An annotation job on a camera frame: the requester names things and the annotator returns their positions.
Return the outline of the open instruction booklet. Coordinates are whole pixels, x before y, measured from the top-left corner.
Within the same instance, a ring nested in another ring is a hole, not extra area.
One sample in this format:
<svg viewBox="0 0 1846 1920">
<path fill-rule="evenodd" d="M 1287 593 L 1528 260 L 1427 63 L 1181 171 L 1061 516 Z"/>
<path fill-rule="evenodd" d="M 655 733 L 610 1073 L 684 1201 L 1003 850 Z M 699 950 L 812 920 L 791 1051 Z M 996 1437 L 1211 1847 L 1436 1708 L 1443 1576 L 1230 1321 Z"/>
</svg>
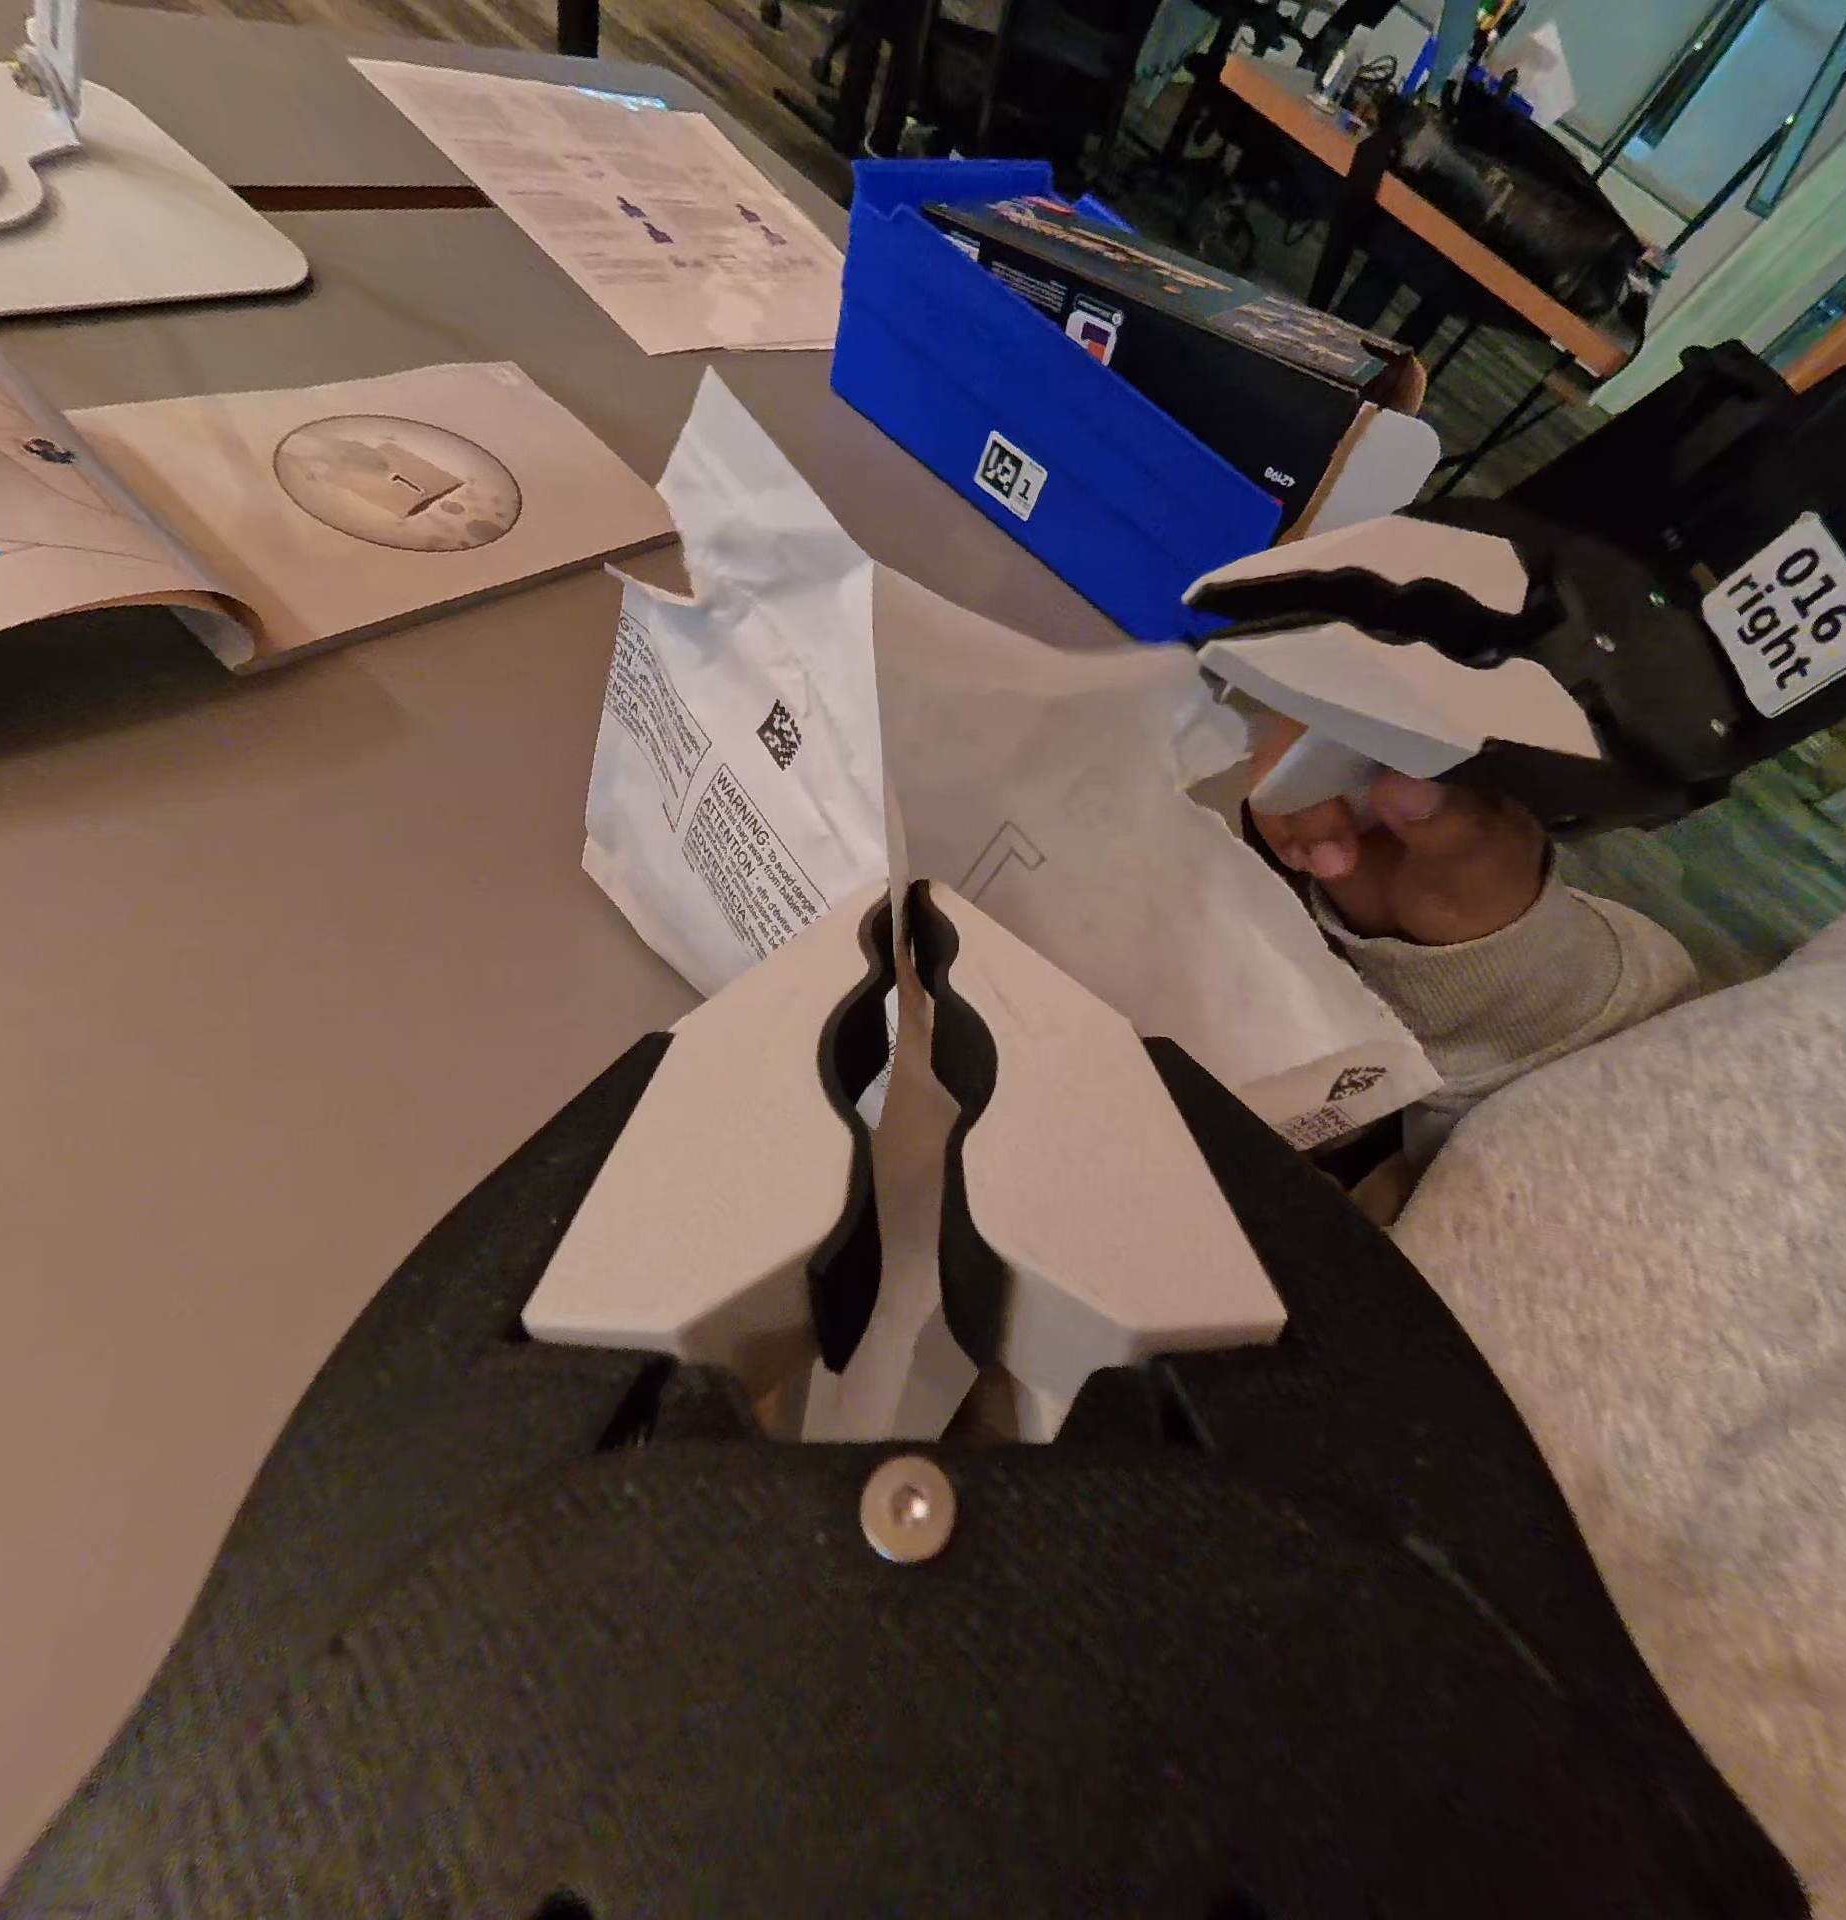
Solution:
<svg viewBox="0 0 1846 1920">
<path fill-rule="evenodd" d="M 515 362 L 62 411 L 0 349 L 0 636 L 166 609 L 256 673 L 677 538 Z"/>
</svg>

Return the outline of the person's right forearm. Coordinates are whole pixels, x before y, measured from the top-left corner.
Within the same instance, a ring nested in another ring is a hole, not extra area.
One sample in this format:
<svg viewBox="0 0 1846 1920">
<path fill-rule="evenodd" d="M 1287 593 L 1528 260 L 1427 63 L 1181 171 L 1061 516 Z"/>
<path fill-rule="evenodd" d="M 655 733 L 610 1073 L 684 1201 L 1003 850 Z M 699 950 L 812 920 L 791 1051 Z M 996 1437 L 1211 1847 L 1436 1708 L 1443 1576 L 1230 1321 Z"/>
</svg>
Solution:
<svg viewBox="0 0 1846 1920">
<path fill-rule="evenodd" d="M 1313 912 L 1362 984 L 1439 1072 L 1413 1123 L 1446 1137 L 1538 1068 L 1627 1033 L 1700 989 L 1693 955 L 1644 913 L 1551 876 L 1510 925 L 1428 945 L 1352 932 L 1310 886 Z"/>
</svg>

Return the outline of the person's right hand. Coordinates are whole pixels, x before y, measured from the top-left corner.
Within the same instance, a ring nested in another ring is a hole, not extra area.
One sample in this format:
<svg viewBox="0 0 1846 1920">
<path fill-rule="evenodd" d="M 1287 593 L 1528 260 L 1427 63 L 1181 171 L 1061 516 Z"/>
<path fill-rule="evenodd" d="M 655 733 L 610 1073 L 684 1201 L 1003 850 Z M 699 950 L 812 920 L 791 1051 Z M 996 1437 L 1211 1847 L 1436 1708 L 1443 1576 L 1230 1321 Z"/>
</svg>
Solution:
<svg viewBox="0 0 1846 1920">
<path fill-rule="evenodd" d="M 1362 799 L 1290 814 L 1248 805 L 1268 852 L 1355 936 L 1453 948 L 1486 940 L 1540 898 L 1553 842 L 1520 803 L 1440 780 L 1379 773 Z"/>
</svg>

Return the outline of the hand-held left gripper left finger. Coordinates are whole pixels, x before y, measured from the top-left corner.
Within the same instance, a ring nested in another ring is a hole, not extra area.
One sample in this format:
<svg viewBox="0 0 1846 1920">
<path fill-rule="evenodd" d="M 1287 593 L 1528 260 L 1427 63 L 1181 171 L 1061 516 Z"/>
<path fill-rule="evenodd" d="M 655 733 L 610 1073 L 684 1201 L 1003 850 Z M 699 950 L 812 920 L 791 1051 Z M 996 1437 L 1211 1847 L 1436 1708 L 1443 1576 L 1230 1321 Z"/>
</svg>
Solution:
<svg viewBox="0 0 1846 1920">
<path fill-rule="evenodd" d="M 895 916 L 873 883 L 655 1036 L 530 1338 L 736 1378 L 843 1373 L 882 1283 L 873 1120 Z"/>
</svg>

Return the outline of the printed paper sheet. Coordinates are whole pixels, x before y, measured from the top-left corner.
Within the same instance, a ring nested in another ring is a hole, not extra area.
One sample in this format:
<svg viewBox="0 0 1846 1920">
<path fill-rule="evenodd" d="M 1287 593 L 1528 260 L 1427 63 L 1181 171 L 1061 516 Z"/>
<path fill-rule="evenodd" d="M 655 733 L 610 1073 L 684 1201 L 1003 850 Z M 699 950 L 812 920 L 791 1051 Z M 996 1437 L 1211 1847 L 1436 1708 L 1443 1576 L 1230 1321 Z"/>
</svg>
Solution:
<svg viewBox="0 0 1846 1920">
<path fill-rule="evenodd" d="M 840 250 L 705 113 L 350 63 L 650 357 L 837 348 Z"/>
</svg>

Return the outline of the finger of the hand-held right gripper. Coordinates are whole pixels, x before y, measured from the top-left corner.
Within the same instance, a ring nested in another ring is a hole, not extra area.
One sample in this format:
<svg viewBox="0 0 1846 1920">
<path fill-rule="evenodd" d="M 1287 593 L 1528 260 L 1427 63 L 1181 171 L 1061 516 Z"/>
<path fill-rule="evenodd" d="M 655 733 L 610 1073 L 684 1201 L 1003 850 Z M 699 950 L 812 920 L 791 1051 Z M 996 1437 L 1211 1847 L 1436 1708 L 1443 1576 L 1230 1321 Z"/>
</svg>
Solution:
<svg viewBox="0 0 1846 1920">
<path fill-rule="evenodd" d="M 1562 598 L 1509 538 L 1383 516 L 1217 567 L 1185 608 L 1241 632 L 1543 632 Z"/>
<path fill-rule="evenodd" d="M 1609 752 L 1572 692 L 1540 661 L 1465 663 L 1427 639 L 1350 621 L 1234 632 L 1198 650 L 1208 707 L 1197 782 L 1239 786 L 1275 721 L 1295 743 L 1268 776 L 1273 814 L 1364 799 L 1379 776 L 1476 787 L 1543 821 L 1609 817 Z"/>
</svg>

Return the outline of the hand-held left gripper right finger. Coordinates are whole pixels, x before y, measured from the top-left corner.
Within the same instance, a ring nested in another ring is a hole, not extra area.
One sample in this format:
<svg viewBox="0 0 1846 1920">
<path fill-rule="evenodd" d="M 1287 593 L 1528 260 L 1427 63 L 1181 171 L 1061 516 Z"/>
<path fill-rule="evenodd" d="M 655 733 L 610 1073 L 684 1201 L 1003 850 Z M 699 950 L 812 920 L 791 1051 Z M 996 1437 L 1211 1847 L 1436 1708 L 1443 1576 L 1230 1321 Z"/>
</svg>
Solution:
<svg viewBox="0 0 1846 1920">
<path fill-rule="evenodd" d="M 959 1351 L 1054 1441 L 1104 1372 L 1273 1346 L 1289 1308 L 1134 1023 L 940 879 L 908 896 L 957 1106 L 939 1277 Z"/>
</svg>

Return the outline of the white stand base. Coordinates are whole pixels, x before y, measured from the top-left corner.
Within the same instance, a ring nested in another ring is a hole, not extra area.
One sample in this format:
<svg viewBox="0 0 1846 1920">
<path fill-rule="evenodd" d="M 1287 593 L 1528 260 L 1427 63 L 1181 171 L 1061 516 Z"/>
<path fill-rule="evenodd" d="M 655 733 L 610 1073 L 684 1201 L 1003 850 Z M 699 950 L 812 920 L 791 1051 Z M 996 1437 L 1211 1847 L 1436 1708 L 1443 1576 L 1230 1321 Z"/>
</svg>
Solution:
<svg viewBox="0 0 1846 1920">
<path fill-rule="evenodd" d="M 81 4 L 35 1 L 0 59 L 0 322 L 303 289 L 304 252 L 118 91 Z"/>
</svg>

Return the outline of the black cardboard box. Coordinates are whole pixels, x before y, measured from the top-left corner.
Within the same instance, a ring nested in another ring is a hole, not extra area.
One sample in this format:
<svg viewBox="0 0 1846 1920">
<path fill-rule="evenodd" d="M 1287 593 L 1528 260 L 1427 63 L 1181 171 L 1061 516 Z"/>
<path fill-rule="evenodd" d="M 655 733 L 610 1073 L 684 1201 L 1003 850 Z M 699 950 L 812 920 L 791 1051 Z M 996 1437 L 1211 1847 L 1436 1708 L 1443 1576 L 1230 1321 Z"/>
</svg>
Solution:
<svg viewBox="0 0 1846 1920">
<path fill-rule="evenodd" d="M 1398 514 L 1439 467 L 1427 372 L 1398 339 L 1052 195 L 922 214 L 1268 491 L 1273 543 Z"/>
</svg>

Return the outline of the white paper bag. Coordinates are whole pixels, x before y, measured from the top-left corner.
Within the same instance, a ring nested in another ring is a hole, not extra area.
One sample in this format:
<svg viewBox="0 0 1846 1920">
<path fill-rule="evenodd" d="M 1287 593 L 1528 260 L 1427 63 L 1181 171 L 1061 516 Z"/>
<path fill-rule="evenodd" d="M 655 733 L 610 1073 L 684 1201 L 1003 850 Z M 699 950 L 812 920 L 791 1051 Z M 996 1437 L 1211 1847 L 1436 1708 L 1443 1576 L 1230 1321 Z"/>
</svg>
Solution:
<svg viewBox="0 0 1846 1920">
<path fill-rule="evenodd" d="M 895 916 L 870 1117 L 881 1283 L 806 1437 L 935 1437 L 978 1379 L 939 1276 L 945 1144 L 915 881 L 940 881 L 1122 1013 L 1220 1179 L 1314 1168 L 1332 1120 L 1432 1084 L 1284 879 L 1192 795 L 1211 695 L 1181 644 L 1068 651 L 870 560 L 707 374 L 660 480 L 691 586 L 623 586 L 582 867 L 702 995 L 870 886 Z"/>
</svg>

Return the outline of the person's grey clothing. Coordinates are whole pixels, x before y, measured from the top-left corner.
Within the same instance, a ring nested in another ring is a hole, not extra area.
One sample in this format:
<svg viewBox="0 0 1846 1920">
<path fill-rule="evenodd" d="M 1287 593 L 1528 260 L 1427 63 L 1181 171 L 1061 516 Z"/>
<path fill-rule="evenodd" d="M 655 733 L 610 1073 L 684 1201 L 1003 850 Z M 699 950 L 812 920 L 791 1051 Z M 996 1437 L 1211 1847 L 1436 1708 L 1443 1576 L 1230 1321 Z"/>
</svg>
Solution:
<svg viewBox="0 0 1846 1920">
<path fill-rule="evenodd" d="M 1679 1716 L 1846 1916 L 1846 913 L 1427 1151 L 1394 1242 Z"/>
</svg>

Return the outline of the blue plastic bin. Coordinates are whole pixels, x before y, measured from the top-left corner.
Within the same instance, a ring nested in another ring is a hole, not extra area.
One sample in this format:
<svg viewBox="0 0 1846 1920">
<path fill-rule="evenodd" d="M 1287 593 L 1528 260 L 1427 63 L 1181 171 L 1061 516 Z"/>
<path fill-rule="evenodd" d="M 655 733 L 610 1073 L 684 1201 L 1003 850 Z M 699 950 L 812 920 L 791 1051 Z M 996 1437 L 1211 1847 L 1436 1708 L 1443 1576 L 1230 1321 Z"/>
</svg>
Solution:
<svg viewBox="0 0 1846 1920">
<path fill-rule="evenodd" d="M 1265 551 L 1273 494 L 927 218 L 1056 187 L 1040 157 L 858 157 L 831 386 L 1144 644 L 1224 618 L 1191 588 Z"/>
</svg>

